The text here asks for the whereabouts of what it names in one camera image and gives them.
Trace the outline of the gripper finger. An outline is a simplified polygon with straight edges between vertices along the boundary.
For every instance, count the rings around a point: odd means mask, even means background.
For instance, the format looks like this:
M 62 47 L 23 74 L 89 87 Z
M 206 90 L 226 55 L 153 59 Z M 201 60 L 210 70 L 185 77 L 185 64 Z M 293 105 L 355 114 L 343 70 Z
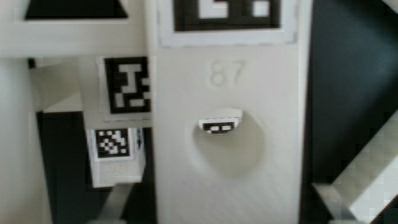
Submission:
M 115 184 L 98 217 L 85 224 L 126 224 L 126 220 L 121 218 L 121 216 L 128 203 L 131 189 L 133 183 Z

